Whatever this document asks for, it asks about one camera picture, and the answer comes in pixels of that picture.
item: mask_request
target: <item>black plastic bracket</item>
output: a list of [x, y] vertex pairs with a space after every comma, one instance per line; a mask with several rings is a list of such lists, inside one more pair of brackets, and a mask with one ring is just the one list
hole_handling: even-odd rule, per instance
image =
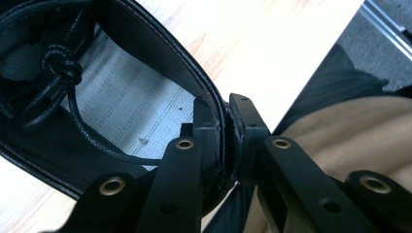
[[267, 138], [262, 161], [259, 201], [280, 232], [378, 232], [295, 141]]
[[200, 232], [201, 171], [201, 144], [172, 140], [159, 167], [138, 181], [122, 173], [97, 179], [56, 232]]
[[351, 173], [348, 194], [383, 232], [412, 232], [412, 194], [381, 174]]
[[231, 141], [237, 181], [242, 185], [257, 185], [258, 153], [270, 132], [248, 97], [230, 94], [229, 108], [233, 120]]
[[207, 103], [197, 97], [193, 102], [193, 126], [192, 134], [195, 139], [202, 142], [202, 167], [203, 186], [208, 188], [215, 182], [216, 177], [216, 123], [212, 110]]

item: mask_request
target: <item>cord knot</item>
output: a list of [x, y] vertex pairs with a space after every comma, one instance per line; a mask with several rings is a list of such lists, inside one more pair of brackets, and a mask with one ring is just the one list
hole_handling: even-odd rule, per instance
[[42, 59], [42, 70], [51, 79], [57, 77], [73, 85], [82, 82], [83, 68], [71, 51], [62, 45], [51, 45]]

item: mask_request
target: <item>metal grommet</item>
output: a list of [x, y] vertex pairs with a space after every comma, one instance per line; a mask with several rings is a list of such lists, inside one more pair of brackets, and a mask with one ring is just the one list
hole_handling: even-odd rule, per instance
[[100, 194], [104, 196], [112, 196], [118, 194], [124, 189], [125, 182], [120, 177], [113, 177], [100, 185]]
[[176, 143], [176, 147], [180, 150], [188, 150], [191, 149], [194, 145], [194, 142], [192, 140], [188, 139], [183, 139], [179, 142]]
[[362, 176], [360, 178], [360, 183], [367, 189], [377, 193], [388, 194], [392, 191], [389, 185], [371, 176]]
[[282, 139], [275, 139], [272, 142], [273, 146], [275, 146], [276, 148], [280, 148], [280, 149], [288, 149], [291, 147], [291, 143], [286, 141], [286, 140], [282, 140]]

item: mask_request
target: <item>wooden surface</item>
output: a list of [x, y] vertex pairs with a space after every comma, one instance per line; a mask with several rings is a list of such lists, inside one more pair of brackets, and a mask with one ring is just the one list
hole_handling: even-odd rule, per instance
[[[250, 97], [274, 129], [361, 0], [140, 0], [224, 99]], [[0, 232], [57, 229], [75, 201], [0, 159]]]

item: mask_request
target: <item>gray fabric lining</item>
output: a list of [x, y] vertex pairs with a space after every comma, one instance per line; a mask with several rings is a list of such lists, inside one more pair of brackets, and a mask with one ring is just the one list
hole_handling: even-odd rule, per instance
[[[98, 29], [80, 60], [77, 86], [84, 121], [128, 154], [161, 158], [183, 122], [192, 122], [194, 97], [117, 46]], [[68, 109], [67, 102], [62, 106]]]

